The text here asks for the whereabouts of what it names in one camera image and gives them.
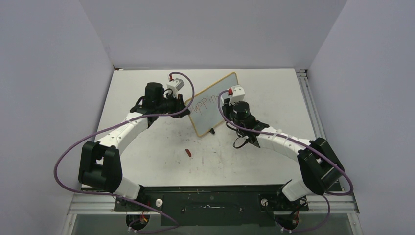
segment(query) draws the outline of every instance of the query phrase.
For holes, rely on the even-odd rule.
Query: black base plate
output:
[[[277,200],[276,192],[282,185],[215,186],[215,187],[145,187],[140,191],[138,201],[162,210],[182,226],[230,226],[258,224],[275,226],[261,205],[262,198],[270,203],[271,211],[292,212],[295,207]],[[163,200],[161,207],[155,201]],[[117,212],[148,211],[133,203],[117,198],[114,210]],[[161,219],[162,226],[174,225],[169,219]]]

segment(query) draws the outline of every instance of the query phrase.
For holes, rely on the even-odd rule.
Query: glass panel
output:
[[[325,217],[325,214],[300,214],[300,224],[298,229],[310,228],[318,225]],[[84,234],[118,234],[131,235],[127,232],[125,215],[84,215],[80,214],[76,218],[73,235]],[[161,216],[152,215],[151,220],[143,231],[164,228],[160,226]],[[238,235],[276,235],[280,234],[278,227],[259,227],[258,225],[242,226],[183,226],[171,231],[158,233],[162,235],[219,235],[219,234],[238,234]],[[328,222],[316,231],[301,233],[303,235],[317,234],[336,234],[352,235],[347,214],[331,214]]]

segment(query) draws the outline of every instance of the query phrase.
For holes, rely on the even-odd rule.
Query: red marker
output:
[[[190,151],[188,149],[186,149],[186,153],[189,155],[189,157],[192,156],[192,154],[190,153]]]

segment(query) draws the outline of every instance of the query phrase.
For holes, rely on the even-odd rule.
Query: white arm segment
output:
[[[276,129],[272,127],[265,128],[262,131],[278,133],[281,135],[288,136],[288,134],[281,132],[281,130],[277,131]],[[290,138],[300,141],[306,145],[310,144],[310,140],[300,139],[294,136],[290,136]],[[270,135],[260,134],[257,137],[257,140],[261,148],[272,149],[275,152],[285,155],[296,162],[298,162],[297,160],[298,151],[305,149],[304,146],[288,141],[287,139],[282,138],[282,137],[274,137]],[[302,180],[302,178],[298,178],[298,179],[294,179],[291,182],[289,182],[282,189],[282,193],[284,193],[284,195],[288,198],[288,200],[292,202],[307,194],[311,194],[312,192],[304,184],[304,181]]]
[[[140,113],[128,113],[124,121],[142,116]],[[127,148],[127,146],[143,131],[148,128],[147,118],[141,118],[129,122],[119,128],[113,130],[98,141],[100,145],[111,147],[115,146],[119,150],[119,154]]]
[[[130,120],[142,116],[140,113],[128,113],[124,121]],[[144,130],[148,128],[147,118],[141,118],[132,122],[129,122],[106,136],[102,137],[98,141],[103,146],[115,146],[119,150],[119,154],[127,148],[127,146]],[[140,191],[140,185],[132,182],[131,180],[122,177],[121,183],[114,194],[121,195],[130,199],[136,199]]]
[[[270,132],[270,133],[278,133],[284,136],[289,136],[286,133],[283,133],[281,130],[276,130],[273,127],[267,127],[265,129],[262,130],[263,132]],[[297,138],[295,136],[289,136],[292,139],[295,139],[299,142],[302,142],[306,145],[310,144],[310,140],[306,140],[306,139],[300,139]],[[298,162],[297,160],[297,155],[298,155],[298,151],[299,150],[304,150],[305,147],[303,147],[302,145],[299,145],[297,143],[293,143],[287,139],[284,139],[282,137],[277,137],[277,136],[270,136],[270,135],[264,135],[264,134],[260,134],[257,137],[258,140],[258,144],[261,148],[268,148],[268,149],[272,149],[277,153],[280,153],[282,155],[285,155],[289,158],[291,158],[292,160]]]

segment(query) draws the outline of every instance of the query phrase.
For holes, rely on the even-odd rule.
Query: black mount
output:
[[[224,100],[222,111],[224,115],[236,125],[257,131],[262,131],[264,128],[270,127],[268,124],[256,120],[256,118],[251,114],[249,104],[247,102],[240,101],[232,105],[229,104],[229,101],[229,98]],[[236,132],[239,137],[247,136],[248,138],[246,141],[259,148],[258,140],[256,139],[259,134],[239,129],[236,130]]]
[[[183,110],[186,106],[183,102],[182,94],[179,94],[179,97],[174,98],[173,95],[167,94],[164,97],[164,88],[163,85],[157,82],[147,83],[145,87],[144,96],[141,97],[133,108],[130,109],[130,113],[140,113],[140,114],[173,114],[180,110]],[[173,118],[182,118],[190,114],[190,110],[182,112],[179,115],[172,116]],[[159,117],[148,117],[148,127],[153,124]]]
[[[104,158],[102,165],[96,160]],[[119,151],[99,142],[88,141],[82,147],[78,181],[107,192],[115,192],[122,180]]]
[[[323,138],[310,141],[310,147],[316,149],[330,159],[341,170],[345,170],[333,149]],[[323,195],[342,176],[328,162],[317,161],[320,157],[308,148],[300,150],[297,159],[300,165],[302,180],[307,188],[317,195]]]

